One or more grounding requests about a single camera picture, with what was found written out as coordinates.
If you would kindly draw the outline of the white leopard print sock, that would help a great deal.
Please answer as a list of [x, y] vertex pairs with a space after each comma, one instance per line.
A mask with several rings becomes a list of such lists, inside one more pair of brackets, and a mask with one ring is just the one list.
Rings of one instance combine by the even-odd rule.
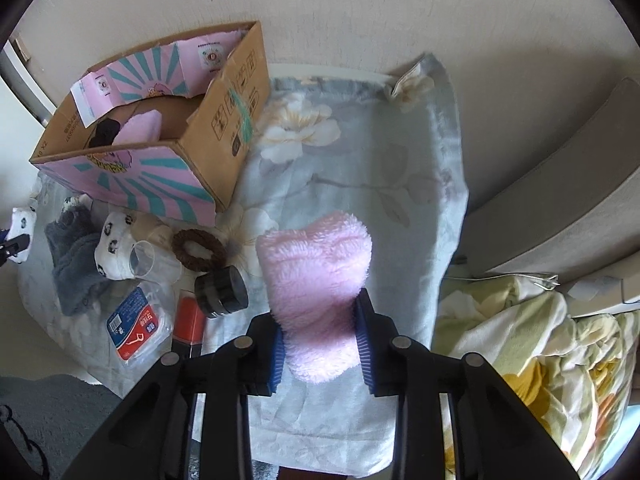
[[37, 214], [32, 207], [14, 208], [11, 226], [6, 236], [9, 248], [9, 259], [15, 263], [27, 260], [34, 241]]

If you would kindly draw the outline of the light blue floral cloth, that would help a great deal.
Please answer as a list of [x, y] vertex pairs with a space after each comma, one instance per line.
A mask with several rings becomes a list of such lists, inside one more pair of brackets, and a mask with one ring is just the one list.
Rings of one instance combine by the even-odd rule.
[[[265, 127], [215, 226], [250, 305], [208, 324], [206, 351], [241, 335], [267, 309], [258, 236], [301, 229], [333, 211], [353, 214], [371, 235], [367, 288], [374, 306], [403, 333], [422, 344], [432, 340], [439, 285], [458, 247], [468, 190], [450, 78], [433, 55], [422, 58], [420, 76], [433, 87], [406, 106], [386, 99], [382, 84], [273, 81]], [[18, 274], [25, 308], [94, 383], [43, 378], [21, 388], [16, 408], [60, 478], [143, 370], [120, 362], [107, 335], [122, 288], [113, 286], [88, 312], [68, 318], [51, 272], [49, 247], [38, 235]], [[274, 396], [250, 400], [252, 454], [264, 463], [365, 477], [390, 464], [394, 419], [394, 401], [371, 396], [359, 368], [322, 385], [285, 374]]]

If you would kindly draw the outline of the brown hair scrunchie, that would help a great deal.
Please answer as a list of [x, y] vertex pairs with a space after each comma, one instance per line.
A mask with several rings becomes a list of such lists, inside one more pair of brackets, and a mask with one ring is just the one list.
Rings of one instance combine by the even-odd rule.
[[193, 272], [221, 269], [227, 261], [226, 248], [221, 241], [203, 230], [178, 231], [171, 240], [171, 248], [182, 265]]

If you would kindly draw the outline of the blue red plastic packet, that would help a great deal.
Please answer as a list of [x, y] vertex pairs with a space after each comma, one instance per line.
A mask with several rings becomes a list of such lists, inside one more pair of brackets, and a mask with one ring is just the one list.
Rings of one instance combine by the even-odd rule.
[[122, 362], [146, 359], [168, 337], [164, 300], [157, 284], [140, 282], [107, 318], [106, 331]]

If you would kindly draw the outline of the pink teal cardboard box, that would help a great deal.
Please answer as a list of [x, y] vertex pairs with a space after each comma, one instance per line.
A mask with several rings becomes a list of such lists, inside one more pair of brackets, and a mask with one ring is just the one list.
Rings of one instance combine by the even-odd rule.
[[95, 200], [212, 226], [269, 93], [259, 22], [189, 30], [89, 68], [30, 161]]

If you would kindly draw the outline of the grey headboard cushion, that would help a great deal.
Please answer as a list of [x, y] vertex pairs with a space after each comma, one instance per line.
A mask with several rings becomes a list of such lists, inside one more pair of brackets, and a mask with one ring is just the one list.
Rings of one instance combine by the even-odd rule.
[[474, 275], [574, 280], [639, 249], [639, 84], [625, 78], [574, 136], [469, 214], [460, 252]]

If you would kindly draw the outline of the white panda print sock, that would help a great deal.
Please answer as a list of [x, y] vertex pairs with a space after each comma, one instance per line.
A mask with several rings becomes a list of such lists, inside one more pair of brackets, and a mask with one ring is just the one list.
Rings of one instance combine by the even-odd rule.
[[134, 278], [130, 266], [130, 255], [134, 244], [131, 227], [134, 218], [123, 212], [111, 212], [105, 219], [101, 236], [94, 251], [96, 270], [111, 281]]

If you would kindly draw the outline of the black round jar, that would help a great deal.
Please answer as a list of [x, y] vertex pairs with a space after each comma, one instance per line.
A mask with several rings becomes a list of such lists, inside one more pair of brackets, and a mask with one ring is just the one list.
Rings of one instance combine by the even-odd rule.
[[219, 318], [248, 308], [248, 293], [240, 271], [225, 266], [194, 281], [198, 306], [208, 318]]

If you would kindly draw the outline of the red black tube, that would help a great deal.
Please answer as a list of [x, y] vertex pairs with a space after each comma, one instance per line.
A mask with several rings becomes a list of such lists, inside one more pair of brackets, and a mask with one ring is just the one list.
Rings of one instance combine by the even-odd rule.
[[201, 355], [206, 316], [196, 299], [183, 294], [178, 302], [174, 329], [172, 330], [171, 351], [181, 359], [192, 359]]

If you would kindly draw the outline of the floral yellow green bedding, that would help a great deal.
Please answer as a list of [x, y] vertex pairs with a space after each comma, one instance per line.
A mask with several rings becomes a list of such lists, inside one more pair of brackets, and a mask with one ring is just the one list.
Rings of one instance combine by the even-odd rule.
[[593, 479], [629, 403], [638, 339], [636, 311], [571, 318], [559, 292], [502, 276], [442, 285], [432, 349], [484, 356]]

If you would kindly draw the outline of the clear plastic cup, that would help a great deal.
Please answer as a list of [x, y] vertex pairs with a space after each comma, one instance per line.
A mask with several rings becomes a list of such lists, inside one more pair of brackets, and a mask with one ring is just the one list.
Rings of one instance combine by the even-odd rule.
[[135, 278], [157, 284], [175, 284], [182, 275], [182, 264], [174, 254], [147, 240], [132, 246], [129, 265]]

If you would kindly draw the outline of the pink fluffy sock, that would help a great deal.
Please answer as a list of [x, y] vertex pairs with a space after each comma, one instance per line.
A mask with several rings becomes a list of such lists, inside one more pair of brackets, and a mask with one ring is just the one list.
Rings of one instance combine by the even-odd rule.
[[366, 226], [335, 211], [303, 229], [267, 232], [256, 254], [292, 375], [323, 384], [357, 366], [352, 304], [371, 263]]
[[162, 114], [158, 110], [149, 110], [130, 117], [116, 136], [113, 144], [150, 143], [160, 140]]

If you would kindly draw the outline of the grey fluffy sock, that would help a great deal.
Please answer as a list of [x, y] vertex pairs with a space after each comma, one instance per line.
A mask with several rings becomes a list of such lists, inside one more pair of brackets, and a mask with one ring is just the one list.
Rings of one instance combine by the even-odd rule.
[[53, 284], [66, 316], [84, 314], [110, 281], [96, 268], [94, 251], [101, 233], [83, 204], [68, 205], [44, 228], [53, 263]]

